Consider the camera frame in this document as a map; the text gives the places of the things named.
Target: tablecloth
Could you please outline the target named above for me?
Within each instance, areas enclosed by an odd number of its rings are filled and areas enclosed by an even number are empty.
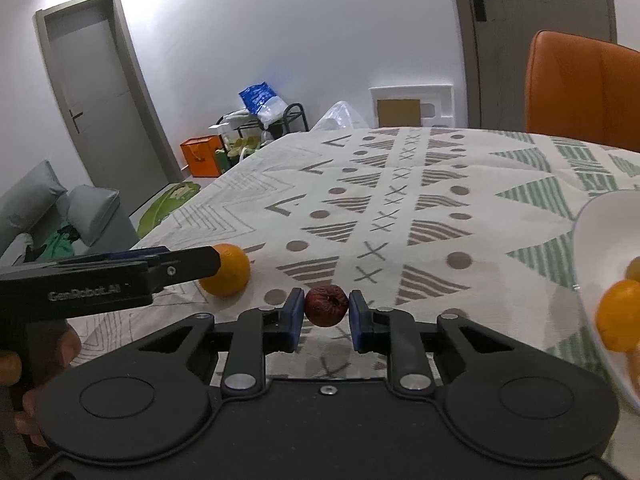
[[[232,168],[147,235],[172,250],[229,242],[252,263],[247,288],[219,300],[197,283],[152,306],[72,321],[76,364],[194,312],[218,322],[296,286],[335,283],[433,322],[445,310],[605,375],[572,282],[572,225],[598,194],[640,186],[640,155],[560,137],[448,128],[287,135]],[[222,371],[221,361],[216,378]],[[351,347],[348,321],[305,321],[295,354],[268,376],[380,376]],[[640,478],[640,416],[621,400],[606,459]]]

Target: door frame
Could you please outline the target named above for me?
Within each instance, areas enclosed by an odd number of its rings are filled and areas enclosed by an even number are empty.
[[[476,19],[472,0],[456,0],[456,6],[458,7],[462,51],[465,60],[467,126],[482,128],[478,37],[476,36]],[[614,0],[607,0],[607,8],[609,9],[609,41],[617,43],[618,30]]]
[[[49,76],[49,82],[51,89],[58,102],[58,108],[62,115],[63,121],[65,121],[66,129],[69,132],[78,155],[84,164],[89,177],[95,185],[105,185],[103,182],[102,171],[99,164],[96,163],[94,156],[90,153],[84,139],[78,135],[74,126],[73,119],[69,113],[69,106],[66,101],[65,93],[62,86],[62,75],[60,68],[56,62],[51,44],[49,41],[49,34],[47,32],[47,17],[53,15],[60,16],[73,11],[78,7],[82,7],[88,4],[104,1],[113,10],[114,17],[114,32],[116,43],[116,50],[118,51],[118,57],[122,69],[124,70],[127,83],[131,96],[142,120],[142,124],[146,131],[147,137],[151,142],[151,145],[156,152],[162,171],[168,182],[181,182],[184,177],[178,161],[175,158],[174,152],[169,145],[169,141],[166,138],[156,108],[154,107],[151,95],[146,87],[145,80],[142,75],[142,70],[138,63],[138,58],[133,47],[133,42],[129,34],[129,27],[127,27],[127,20],[125,19],[124,9],[122,7],[121,0],[71,0],[63,4],[49,7],[49,9],[38,10],[34,15],[34,22],[36,32],[38,35],[40,49],[42,51],[42,57],[44,59],[45,69]]]

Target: sofa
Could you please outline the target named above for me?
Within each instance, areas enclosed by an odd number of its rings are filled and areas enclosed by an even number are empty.
[[[67,192],[43,160],[0,196],[0,267],[22,263],[28,246],[41,247],[65,221],[79,235],[72,244],[77,256],[125,251],[139,240],[117,190]]]

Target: brown cardboard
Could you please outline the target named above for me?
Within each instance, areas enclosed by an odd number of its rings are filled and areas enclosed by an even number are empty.
[[[378,101],[378,126],[422,126],[420,99],[380,99]]]

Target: gray door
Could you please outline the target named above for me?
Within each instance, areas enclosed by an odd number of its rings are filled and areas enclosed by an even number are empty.
[[[478,3],[484,3],[486,16]],[[481,125],[524,129],[524,83],[529,44],[539,30],[615,41],[612,0],[472,0]]]
[[[168,184],[131,95],[114,41],[113,10],[94,1],[46,19],[71,136],[96,186],[120,191],[128,214]]]

